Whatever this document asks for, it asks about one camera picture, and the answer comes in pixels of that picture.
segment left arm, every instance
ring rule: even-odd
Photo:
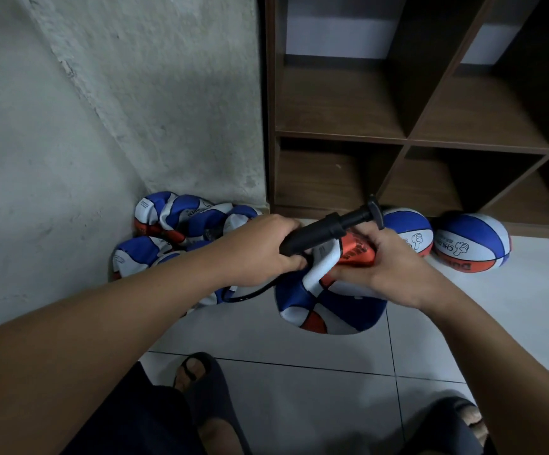
[[[261,216],[196,251],[0,326],[0,453],[58,454],[140,356],[201,298],[304,267],[299,224]]]

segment black sandal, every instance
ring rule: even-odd
[[[482,455],[484,449],[479,440],[460,417],[460,410],[467,405],[474,404],[462,397],[447,397],[437,401],[400,455],[423,451],[448,455]]]
[[[205,368],[205,375],[200,379],[197,379],[186,366],[190,358],[201,361]],[[210,418],[219,418],[228,422],[239,438],[243,453],[251,455],[247,439],[245,439],[245,435],[234,413],[226,378],[224,378],[224,373],[218,362],[209,354],[199,352],[188,356],[182,362],[182,367],[188,378],[192,381],[192,385],[186,391],[182,392],[182,394],[190,408],[193,424],[196,427],[203,426]]]

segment forearm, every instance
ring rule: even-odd
[[[224,283],[207,249],[0,326],[0,451],[59,453],[150,345]]]
[[[423,311],[445,336],[504,453],[549,453],[549,371],[453,285]]]

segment right arm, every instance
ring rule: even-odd
[[[375,265],[337,266],[332,276],[371,287],[394,303],[419,309],[434,322],[498,453],[549,453],[549,371],[394,231],[380,231],[372,223],[357,229],[376,245]]]

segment floor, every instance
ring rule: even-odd
[[[429,261],[549,369],[549,240],[513,238],[506,266],[491,273]],[[154,383],[170,385],[184,355],[196,351],[219,359],[256,454],[392,454],[438,397],[471,398],[437,329],[391,303],[368,331],[323,336],[283,321],[269,291],[183,318],[142,363]]]

